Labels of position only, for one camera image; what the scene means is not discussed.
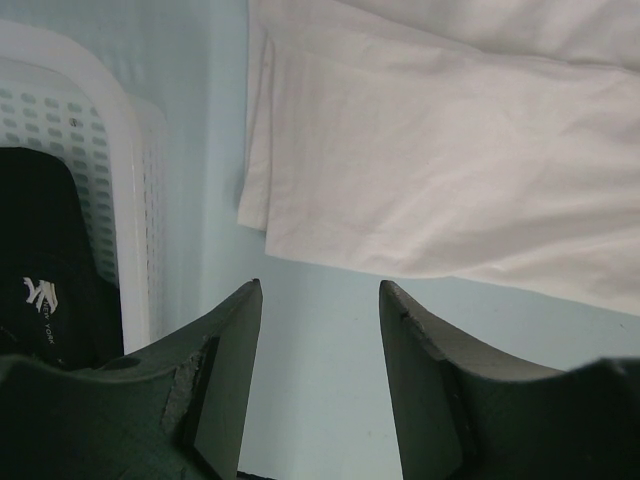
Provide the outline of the white plastic laundry basket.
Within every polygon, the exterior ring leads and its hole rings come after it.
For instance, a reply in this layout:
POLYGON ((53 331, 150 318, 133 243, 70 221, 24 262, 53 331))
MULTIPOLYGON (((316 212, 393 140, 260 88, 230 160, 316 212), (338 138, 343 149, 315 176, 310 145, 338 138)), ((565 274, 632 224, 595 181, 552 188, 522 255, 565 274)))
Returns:
POLYGON ((124 353, 164 318, 166 123, 71 39, 1 24, 1 151, 54 156, 71 172, 97 272, 119 292, 124 353))

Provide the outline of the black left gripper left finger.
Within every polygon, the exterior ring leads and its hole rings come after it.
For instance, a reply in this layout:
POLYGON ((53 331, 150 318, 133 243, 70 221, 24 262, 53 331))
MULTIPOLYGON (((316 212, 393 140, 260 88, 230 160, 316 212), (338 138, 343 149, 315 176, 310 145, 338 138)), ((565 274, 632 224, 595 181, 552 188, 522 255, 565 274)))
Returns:
POLYGON ((99 369, 1 360, 5 479, 233 479, 263 294, 251 280, 209 313, 99 369))

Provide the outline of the white t shirt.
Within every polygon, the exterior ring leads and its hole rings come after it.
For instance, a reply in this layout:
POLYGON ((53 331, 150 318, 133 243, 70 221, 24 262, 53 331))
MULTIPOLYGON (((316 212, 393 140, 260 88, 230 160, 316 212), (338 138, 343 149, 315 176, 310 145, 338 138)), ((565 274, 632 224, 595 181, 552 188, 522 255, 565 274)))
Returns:
POLYGON ((639 311, 635 1, 252 1, 269 255, 639 311))

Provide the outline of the black t shirt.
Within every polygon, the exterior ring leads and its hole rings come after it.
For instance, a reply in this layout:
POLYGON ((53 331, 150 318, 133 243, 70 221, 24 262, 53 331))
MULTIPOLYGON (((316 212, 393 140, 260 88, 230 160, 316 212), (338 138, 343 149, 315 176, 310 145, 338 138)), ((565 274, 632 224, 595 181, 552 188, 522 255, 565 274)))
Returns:
POLYGON ((73 176, 26 148, 1 151, 1 352, 62 370, 124 353, 119 292, 97 272, 73 176))

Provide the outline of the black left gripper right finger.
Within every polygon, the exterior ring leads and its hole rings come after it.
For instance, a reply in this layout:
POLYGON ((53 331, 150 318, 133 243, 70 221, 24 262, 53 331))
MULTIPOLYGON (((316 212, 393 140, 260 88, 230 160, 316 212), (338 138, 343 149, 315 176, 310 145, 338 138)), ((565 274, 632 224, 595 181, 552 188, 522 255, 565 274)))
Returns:
POLYGON ((379 288, 406 479, 635 479, 639 361, 561 371, 510 355, 379 288))

